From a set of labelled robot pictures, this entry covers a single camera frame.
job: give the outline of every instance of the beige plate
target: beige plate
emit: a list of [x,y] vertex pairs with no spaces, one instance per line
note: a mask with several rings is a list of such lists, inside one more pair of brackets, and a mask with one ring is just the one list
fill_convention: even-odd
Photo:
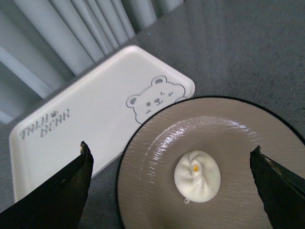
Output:
[[[126,147],[118,202],[127,229],[271,229],[249,166],[257,145],[305,177],[302,140],[274,115],[249,103],[205,97],[170,106],[147,121]],[[184,204],[174,170],[187,152],[202,150],[221,173],[218,194]]]

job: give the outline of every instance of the white tray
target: white tray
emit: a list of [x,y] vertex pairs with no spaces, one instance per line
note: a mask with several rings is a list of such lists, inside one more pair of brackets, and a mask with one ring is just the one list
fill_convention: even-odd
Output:
[[145,120],[194,91],[191,79],[143,49],[122,49],[13,128],[15,201],[76,158],[81,141],[93,154],[97,175]]

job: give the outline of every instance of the bear face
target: bear face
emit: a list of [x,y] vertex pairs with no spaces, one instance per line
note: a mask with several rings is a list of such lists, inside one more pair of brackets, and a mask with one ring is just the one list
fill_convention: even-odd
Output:
[[154,77],[151,86],[140,94],[130,96],[126,105],[135,113],[135,120],[143,124],[149,117],[175,102],[186,99],[185,87],[167,81],[163,75]]

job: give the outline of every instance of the bear ear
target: bear ear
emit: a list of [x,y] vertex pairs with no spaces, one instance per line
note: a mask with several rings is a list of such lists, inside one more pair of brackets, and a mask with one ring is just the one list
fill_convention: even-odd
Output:
[[137,102],[138,95],[132,95],[126,100],[126,105],[130,108],[133,108],[135,103]]
[[167,82],[167,78],[164,75],[158,75],[152,79],[152,86],[166,82]]

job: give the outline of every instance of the plate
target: plate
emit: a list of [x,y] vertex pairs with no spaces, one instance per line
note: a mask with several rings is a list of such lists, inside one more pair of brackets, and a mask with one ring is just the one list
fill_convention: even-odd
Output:
[[[305,177],[304,139],[283,119],[247,101],[203,97],[155,114],[127,145],[118,174],[118,204],[127,229],[271,229],[250,170],[261,152]],[[208,153],[221,185],[206,203],[184,204],[174,170],[185,154]]]

